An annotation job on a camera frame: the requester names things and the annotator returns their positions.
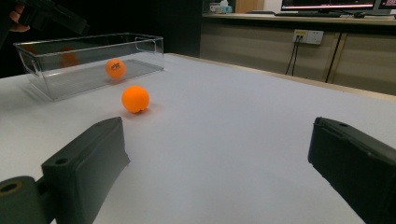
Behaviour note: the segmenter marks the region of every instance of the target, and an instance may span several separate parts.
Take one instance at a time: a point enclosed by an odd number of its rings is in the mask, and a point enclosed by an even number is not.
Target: monitor screen
[[[396,0],[381,0],[379,9],[396,9]]]
[[[281,11],[360,10],[372,9],[374,4],[375,0],[282,0]]]

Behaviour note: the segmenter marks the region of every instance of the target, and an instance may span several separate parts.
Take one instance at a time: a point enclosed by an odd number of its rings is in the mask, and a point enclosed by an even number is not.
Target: screw hole
[[[11,184],[5,185],[4,187],[0,188],[0,192],[7,193],[7,192],[9,192],[11,190],[14,190],[17,186],[18,185],[15,184],[15,183],[11,183]]]
[[[62,164],[65,164],[65,163],[67,163],[67,159],[65,159],[65,158],[59,159],[59,160],[57,160],[55,162],[55,164],[57,164],[57,165],[62,165]]]

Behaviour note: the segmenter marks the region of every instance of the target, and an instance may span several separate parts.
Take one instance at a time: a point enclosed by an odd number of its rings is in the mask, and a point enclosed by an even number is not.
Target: white table
[[[0,79],[0,180],[38,179],[91,125],[122,117],[131,163],[95,224],[363,223],[307,161],[313,122],[337,119],[396,147],[395,97],[164,58],[164,71],[59,102],[25,76]],[[120,102],[131,85],[150,94],[142,114]]]

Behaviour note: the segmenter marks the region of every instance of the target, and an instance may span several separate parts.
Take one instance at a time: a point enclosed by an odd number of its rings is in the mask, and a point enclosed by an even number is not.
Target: transparent container
[[[52,101],[164,69],[163,38],[132,33],[14,43],[29,81]],[[124,62],[123,77],[106,72]]]

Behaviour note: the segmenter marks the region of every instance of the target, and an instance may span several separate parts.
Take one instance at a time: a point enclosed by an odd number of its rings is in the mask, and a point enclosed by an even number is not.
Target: orange ball
[[[126,110],[135,114],[145,110],[149,105],[149,93],[140,86],[128,87],[121,97]]]
[[[106,72],[110,77],[121,78],[126,72],[125,63],[120,59],[110,59],[106,63]]]

